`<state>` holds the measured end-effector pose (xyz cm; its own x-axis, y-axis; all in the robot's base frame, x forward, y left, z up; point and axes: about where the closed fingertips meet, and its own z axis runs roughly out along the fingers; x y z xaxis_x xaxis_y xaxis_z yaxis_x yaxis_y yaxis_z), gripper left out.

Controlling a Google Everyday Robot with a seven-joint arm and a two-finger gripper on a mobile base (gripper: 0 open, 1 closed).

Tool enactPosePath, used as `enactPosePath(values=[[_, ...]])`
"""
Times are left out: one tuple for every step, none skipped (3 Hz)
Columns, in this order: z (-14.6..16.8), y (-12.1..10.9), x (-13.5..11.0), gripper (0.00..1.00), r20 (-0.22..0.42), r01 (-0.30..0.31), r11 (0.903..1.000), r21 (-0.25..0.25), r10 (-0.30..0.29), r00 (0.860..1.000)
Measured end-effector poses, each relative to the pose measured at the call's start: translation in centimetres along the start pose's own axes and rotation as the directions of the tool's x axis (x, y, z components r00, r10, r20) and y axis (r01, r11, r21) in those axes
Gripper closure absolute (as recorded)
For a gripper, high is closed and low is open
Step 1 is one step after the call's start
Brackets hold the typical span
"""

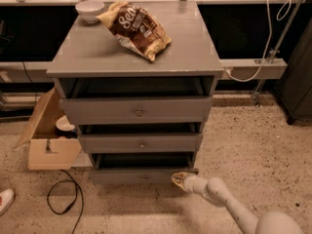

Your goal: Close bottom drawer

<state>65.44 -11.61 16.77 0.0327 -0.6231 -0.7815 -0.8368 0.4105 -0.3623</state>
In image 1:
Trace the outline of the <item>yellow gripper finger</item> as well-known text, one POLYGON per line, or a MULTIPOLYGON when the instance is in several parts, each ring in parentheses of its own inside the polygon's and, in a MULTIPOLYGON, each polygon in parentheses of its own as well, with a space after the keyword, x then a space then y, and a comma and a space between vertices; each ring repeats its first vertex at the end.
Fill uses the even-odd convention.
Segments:
POLYGON ((187 173, 187 172, 178 172, 172 174, 172 181, 186 181, 187 179, 194 179, 194 173, 187 173))
POLYGON ((173 183, 178 186, 179 188, 181 188, 183 191, 187 192, 186 187, 183 184, 183 179, 175 179, 173 178, 173 183))

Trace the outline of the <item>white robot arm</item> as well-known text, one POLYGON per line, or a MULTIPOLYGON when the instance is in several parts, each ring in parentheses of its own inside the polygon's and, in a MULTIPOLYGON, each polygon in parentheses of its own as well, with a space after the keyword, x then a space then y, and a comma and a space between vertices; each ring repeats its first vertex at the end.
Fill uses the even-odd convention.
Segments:
POLYGON ((172 174, 172 182, 187 193, 197 194, 217 207, 224 207, 243 234, 303 234, 299 224, 283 212, 270 211, 257 218, 230 192, 221 178, 178 172, 172 174))

